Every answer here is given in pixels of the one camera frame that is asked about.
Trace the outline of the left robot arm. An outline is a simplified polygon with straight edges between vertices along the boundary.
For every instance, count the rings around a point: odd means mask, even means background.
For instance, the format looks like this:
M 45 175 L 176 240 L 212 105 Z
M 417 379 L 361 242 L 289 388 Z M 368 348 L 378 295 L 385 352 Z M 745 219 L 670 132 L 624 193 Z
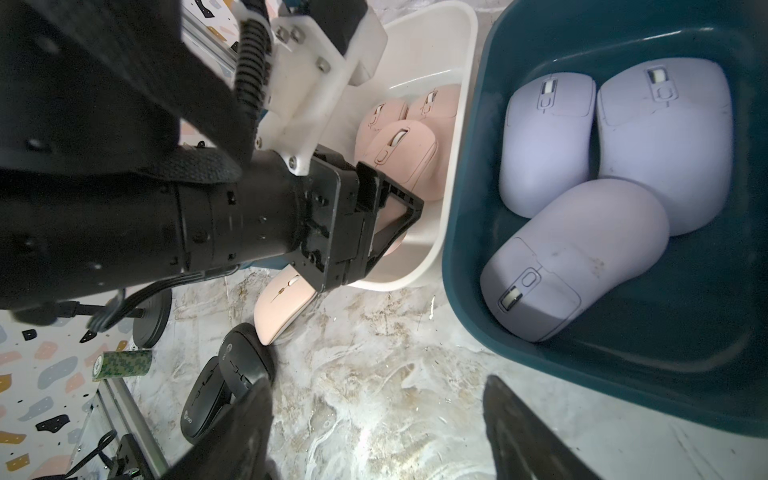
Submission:
M 177 1 L 1 5 L 1 306 L 49 325 L 284 257 L 326 291 L 365 277 L 420 218 L 403 181 L 320 139 L 387 35 L 364 1 L 235 1 L 234 79 L 181 38 Z

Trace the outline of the pink mouse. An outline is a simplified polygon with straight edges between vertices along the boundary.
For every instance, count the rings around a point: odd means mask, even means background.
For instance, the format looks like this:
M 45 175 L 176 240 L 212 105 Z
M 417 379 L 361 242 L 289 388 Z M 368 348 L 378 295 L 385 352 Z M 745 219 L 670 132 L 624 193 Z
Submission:
M 459 84 L 435 87 L 409 105 L 406 119 L 425 124 L 437 140 L 433 173 L 426 180 L 418 181 L 419 191 L 415 192 L 425 202 L 438 201 L 444 196 L 460 92 Z
M 354 161 L 358 162 L 367 148 L 386 126 L 406 118 L 409 104 L 403 98 L 389 98 L 377 103 L 361 121 L 356 135 Z
M 253 312 L 262 345 L 274 340 L 305 310 L 318 292 L 291 265 L 281 270 L 259 295 Z
M 384 173 L 424 202 L 441 200 L 440 147 L 433 130 L 418 120 L 399 120 L 382 128 L 359 161 Z

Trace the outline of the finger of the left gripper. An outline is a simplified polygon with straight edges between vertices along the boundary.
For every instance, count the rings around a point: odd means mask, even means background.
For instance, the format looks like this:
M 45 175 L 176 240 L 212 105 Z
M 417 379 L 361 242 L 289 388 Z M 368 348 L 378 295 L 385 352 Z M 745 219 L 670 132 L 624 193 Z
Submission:
M 385 172 L 359 162 L 361 181 L 358 204 L 366 215 L 363 233 L 370 240 L 368 264 L 376 264 L 394 252 L 407 231 L 421 218 L 424 202 Z

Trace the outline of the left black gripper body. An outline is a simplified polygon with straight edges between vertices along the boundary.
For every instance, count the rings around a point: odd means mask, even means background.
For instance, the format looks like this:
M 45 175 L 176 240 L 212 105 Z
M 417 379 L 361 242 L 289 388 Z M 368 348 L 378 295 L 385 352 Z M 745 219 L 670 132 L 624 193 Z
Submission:
M 320 145 L 301 186 L 303 237 L 288 255 L 290 264 L 319 293 L 366 277 L 377 260 L 374 230 L 383 174 Z

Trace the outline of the purple mouse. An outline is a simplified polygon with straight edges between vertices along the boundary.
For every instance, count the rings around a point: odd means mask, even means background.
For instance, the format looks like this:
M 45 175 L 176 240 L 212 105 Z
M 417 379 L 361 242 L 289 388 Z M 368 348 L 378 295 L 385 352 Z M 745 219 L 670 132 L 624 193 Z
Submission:
M 596 83 L 574 72 L 544 75 L 517 89 L 505 116 L 499 192 L 514 214 L 532 218 L 589 178 Z
M 666 211 L 634 183 L 598 179 L 566 191 L 508 239 L 480 276 L 492 316 L 546 341 L 620 284 L 648 271 L 670 238 Z
M 599 177 L 652 192 L 671 236 L 709 224 L 724 208 L 734 163 L 733 107 L 721 66 L 673 57 L 643 62 L 597 93 Z

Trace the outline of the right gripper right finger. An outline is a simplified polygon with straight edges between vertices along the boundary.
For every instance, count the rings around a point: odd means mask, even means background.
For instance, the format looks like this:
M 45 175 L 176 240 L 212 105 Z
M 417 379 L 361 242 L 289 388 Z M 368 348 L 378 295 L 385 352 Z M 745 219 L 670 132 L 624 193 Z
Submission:
M 496 375 L 485 384 L 483 418 L 498 479 L 596 479 Z

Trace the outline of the purple mouse front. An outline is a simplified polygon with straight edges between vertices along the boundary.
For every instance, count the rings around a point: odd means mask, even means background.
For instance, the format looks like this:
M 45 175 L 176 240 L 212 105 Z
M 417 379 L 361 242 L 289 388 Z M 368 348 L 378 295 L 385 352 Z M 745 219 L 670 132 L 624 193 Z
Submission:
M 709 224 L 724 208 L 734 163 L 733 107 L 721 66 L 673 57 L 643 62 L 597 93 L 599 177 L 652 192 L 671 236 Z

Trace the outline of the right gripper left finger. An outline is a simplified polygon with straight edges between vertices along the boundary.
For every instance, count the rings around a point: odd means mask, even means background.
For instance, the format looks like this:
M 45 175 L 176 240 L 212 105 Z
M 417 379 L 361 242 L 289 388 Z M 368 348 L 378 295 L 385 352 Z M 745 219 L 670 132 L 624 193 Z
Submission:
M 163 477 L 271 479 L 267 449 L 272 422 L 271 384 L 262 378 Z

